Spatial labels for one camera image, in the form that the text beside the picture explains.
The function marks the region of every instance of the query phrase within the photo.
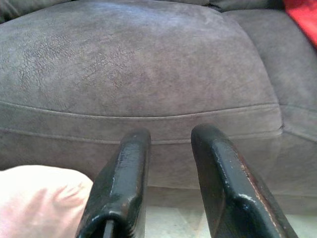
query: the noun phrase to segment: white floor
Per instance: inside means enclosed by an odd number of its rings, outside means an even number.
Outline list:
[[[317,216],[286,215],[299,238],[317,237]],[[210,238],[201,209],[147,207],[146,238]]]

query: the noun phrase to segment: red fabric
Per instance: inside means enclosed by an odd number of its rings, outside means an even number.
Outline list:
[[[317,48],[317,0],[284,0],[286,12]]]

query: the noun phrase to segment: black metal clamp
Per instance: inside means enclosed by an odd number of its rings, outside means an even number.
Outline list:
[[[125,136],[96,178],[77,238],[144,238],[150,134]],[[192,131],[192,147],[213,238],[297,238],[274,197],[216,127]]]

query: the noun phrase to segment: pink pillow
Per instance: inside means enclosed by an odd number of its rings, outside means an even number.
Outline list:
[[[74,238],[93,182],[47,166],[0,171],[1,238]]]

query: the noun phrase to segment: gray suede couch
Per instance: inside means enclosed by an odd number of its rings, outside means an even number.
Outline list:
[[[286,213],[317,214],[317,51],[281,1],[184,2],[0,0],[0,169],[94,179],[146,127],[150,200],[194,206],[208,122]]]

